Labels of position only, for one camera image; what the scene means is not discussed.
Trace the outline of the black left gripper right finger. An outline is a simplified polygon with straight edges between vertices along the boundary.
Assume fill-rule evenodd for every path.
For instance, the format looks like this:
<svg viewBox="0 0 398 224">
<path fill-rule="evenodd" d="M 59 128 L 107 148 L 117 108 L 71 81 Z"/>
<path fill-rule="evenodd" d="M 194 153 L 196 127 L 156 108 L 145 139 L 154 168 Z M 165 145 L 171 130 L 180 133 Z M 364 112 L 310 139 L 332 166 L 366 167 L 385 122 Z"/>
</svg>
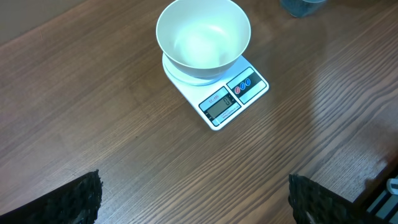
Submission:
<svg viewBox="0 0 398 224">
<path fill-rule="evenodd" d="M 351 202 L 302 175 L 289 175 L 288 201 L 298 224 L 364 222 L 361 212 Z"/>
</svg>

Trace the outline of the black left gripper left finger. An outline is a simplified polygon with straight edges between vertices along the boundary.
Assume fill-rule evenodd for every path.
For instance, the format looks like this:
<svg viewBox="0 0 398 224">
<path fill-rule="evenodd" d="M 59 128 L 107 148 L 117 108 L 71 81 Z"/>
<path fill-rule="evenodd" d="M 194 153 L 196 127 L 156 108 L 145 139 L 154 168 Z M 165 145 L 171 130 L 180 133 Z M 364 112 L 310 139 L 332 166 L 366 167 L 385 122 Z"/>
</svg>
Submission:
<svg viewBox="0 0 398 224">
<path fill-rule="evenodd" d="M 102 186 L 99 171 L 88 172 L 1 215 L 1 223 L 94 223 L 101 206 Z"/>
</svg>

